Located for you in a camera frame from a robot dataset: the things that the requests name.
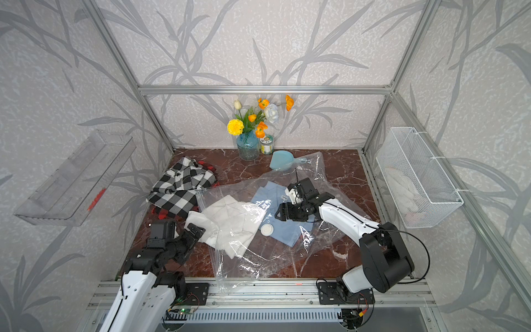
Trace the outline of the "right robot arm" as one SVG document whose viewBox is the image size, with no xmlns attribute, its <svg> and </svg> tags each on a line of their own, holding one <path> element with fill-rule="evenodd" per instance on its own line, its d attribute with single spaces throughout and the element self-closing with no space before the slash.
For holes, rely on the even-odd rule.
<svg viewBox="0 0 531 332">
<path fill-rule="evenodd" d="M 275 217 L 281 221 L 306 222 L 313 214 L 333 225 L 360 248 L 362 265 L 344 273 L 338 283 L 350 293 L 366 289 L 387 292 L 414 272 L 415 265 L 394 224 L 371 221 L 339 200 L 323 196 L 299 203 L 281 203 Z"/>
</svg>

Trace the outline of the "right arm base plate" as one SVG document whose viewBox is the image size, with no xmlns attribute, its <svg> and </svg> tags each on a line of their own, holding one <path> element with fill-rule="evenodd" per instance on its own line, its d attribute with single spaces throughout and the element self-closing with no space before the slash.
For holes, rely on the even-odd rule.
<svg viewBox="0 0 531 332">
<path fill-rule="evenodd" d="M 323 278 L 319 278 L 315 282 L 315 286 L 319 296 L 319 303 L 322 305 L 356 304 L 370 307 L 375 304 L 372 289 L 364 289 L 357 293 L 352 293 L 341 283 L 329 282 Z"/>
</svg>

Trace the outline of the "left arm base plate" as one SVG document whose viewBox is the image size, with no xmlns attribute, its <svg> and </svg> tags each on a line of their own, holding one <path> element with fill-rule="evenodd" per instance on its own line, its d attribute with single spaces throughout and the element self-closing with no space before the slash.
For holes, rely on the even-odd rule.
<svg viewBox="0 0 531 332">
<path fill-rule="evenodd" d="M 210 284 L 207 282 L 187 283 L 185 300 L 181 303 L 185 306 L 202 307 L 207 304 L 207 296 Z"/>
</svg>

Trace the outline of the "white garment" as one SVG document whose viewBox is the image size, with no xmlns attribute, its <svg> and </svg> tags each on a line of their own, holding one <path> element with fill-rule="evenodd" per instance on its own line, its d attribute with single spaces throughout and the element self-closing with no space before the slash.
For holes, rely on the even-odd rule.
<svg viewBox="0 0 531 332">
<path fill-rule="evenodd" d="M 257 204 L 240 202 L 228 195 L 203 212 L 191 211 L 185 225 L 203 228 L 199 241 L 234 259 L 244 256 L 265 215 L 266 210 Z"/>
</svg>

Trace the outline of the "clear plastic vacuum bag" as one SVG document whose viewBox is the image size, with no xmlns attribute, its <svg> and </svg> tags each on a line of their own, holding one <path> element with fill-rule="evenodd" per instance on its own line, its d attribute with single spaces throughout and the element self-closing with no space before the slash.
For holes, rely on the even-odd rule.
<svg viewBox="0 0 531 332">
<path fill-rule="evenodd" d="M 326 158 L 323 153 L 314 152 L 299 158 L 307 158 L 308 163 L 297 164 L 284 171 L 271 170 L 257 178 L 201 191 L 200 211 L 203 212 L 228 195 L 237 201 L 252 203 L 251 200 L 258 188 L 263 187 L 268 181 L 287 188 L 292 183 L 310 178 L 320 194 L 329 193 L 362 217 L 368 216 L 344 192 L 329 182 L 326 176 L 329 167 L 325 165 Z M 307 260 L 316 253 L 330 249 L 335 242 L 345 236 L 343 232 L 325 221 L 313 222 L 312 232 L 303 235 L 291 248 L 271 237 L 263 236 L 258 229 L 243 257 L 231 259 L 225 252 L 209 246 L 214 276 L 224 293 L 235 291 L 258 279 L 299 277 Z"/>
</svg>

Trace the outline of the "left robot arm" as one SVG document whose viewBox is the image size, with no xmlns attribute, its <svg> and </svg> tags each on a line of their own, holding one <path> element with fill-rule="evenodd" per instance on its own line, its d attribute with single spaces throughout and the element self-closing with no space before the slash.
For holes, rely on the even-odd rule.
<svg viewBox="0 0 531 332">
<path fill-rule="evenodd" d="M 126 261 L 120 288 L 100 328 L 101 331 L 155 331 L 173 304 L 184 304 L 196 295 L 182 272 L 170 273 L 171 260 L 183 265 L 205 229 L 188 226 L 176 235 L 176 223 L 157 221 L 145 247 Z"/>
</svg>

